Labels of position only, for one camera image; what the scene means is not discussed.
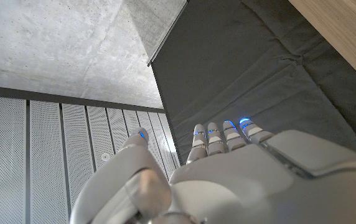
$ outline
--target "concrete ceiling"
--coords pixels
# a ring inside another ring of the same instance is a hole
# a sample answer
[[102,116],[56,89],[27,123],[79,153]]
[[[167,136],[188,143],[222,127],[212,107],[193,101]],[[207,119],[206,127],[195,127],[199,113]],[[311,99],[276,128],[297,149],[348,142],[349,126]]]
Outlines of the concrete ceiling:
[[0,87],[162,108],[147,67],[185,0],[0,0]]

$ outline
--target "dark gray fabric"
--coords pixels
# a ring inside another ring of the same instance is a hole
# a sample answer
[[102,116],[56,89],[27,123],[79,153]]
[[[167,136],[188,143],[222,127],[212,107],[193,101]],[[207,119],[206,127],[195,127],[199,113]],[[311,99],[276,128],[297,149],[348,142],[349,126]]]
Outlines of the dark gray fabric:
[[196,124],[243,117],[356,151],[356,71],[286,0],[191,1],[152,67],[184,162]]

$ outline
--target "white perforated wall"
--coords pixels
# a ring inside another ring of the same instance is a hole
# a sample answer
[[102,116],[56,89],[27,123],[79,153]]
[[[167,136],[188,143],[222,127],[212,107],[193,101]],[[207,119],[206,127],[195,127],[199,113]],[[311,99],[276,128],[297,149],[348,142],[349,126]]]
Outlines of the white perforated wall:
[[87,106],[96,169],[114,155],[105,108]]
[[25,193],[26,101],[0,98],[0,223],[25,223]]
[[139,128],[138,118],[135,111],[123,110],[124,118],[126,120],[129,135],[133,134],[135,129]]
[[128,138],[123,112],[120,109],[111,108],[108,108],[107,111],[110,122],[111,137],[113,138],[115,151],[117,153]]
[[94,172],[84,106],[62,104],[67,174],[72,208],[85,182]]
[[30,222],[68,223],[58,103],[30,101]]
[[166,170],[164,168],[163,161],[161,159],[160,150],[157,146],[156,138],[154,137],[153,128],[151,124],[151,120],[149,119],[148,112],[137,111],[139,123],[142,128],[144,128],[149,135],[149,142],[148,142],[148,149],[153,155],[153,158],[156,160],[157,164],[159,165],[160,169],[163,171],[164,175],[166,175]]
[[159,145],[161,158],[164,162],[164,166],[166,167],[166,172],[168,179],[170,179],[172,173],[175,171],[176,167],[174,165],[174,161],[172,160],[172,155],[170,149],[167,145],[167,140],[164,137],[163,129],[161,127],[161,123],[159,120],[159,116],[157,113],[149,113],[149,117],[151,119],[154,135],[156,137],[157,143]]
[[179,166],[164,114],[26,103],[0,98],[0,223],[68,223],[85,182],[121,149],[127,130],[148,131],[168,179]]
[[159,118],[161,121],[161,126],[163,127],[164,134],[166,134],[168,147],[170,148],[172,157],[174,159],[174,163],[178,168],[180,167],[180,164],[179,164],[177,149],[174,144],[174,140],[172,140],[172,134],[171,134],[170,126],[168,125],[167,116],[166,114],[159,113]]

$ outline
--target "wooden panel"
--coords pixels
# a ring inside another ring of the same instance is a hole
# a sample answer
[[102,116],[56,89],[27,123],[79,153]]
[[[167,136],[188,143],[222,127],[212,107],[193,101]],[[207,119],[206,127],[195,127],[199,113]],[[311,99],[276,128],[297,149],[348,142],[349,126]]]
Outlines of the wooden panel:
[[356,69],[356,0],[289,0]]

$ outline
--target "robotic hand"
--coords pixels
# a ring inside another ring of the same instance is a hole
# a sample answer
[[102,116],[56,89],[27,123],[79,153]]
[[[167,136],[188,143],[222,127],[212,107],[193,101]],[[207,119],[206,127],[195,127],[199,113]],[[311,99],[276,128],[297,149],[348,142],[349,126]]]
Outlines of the robotic hand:
[[187,165],[169,182],[137,129],[84,186],[70,223],[356,223],[355,152],[247,118],[239,129],[244,138],[223,123],[225,153],[215,123],[196,125]]

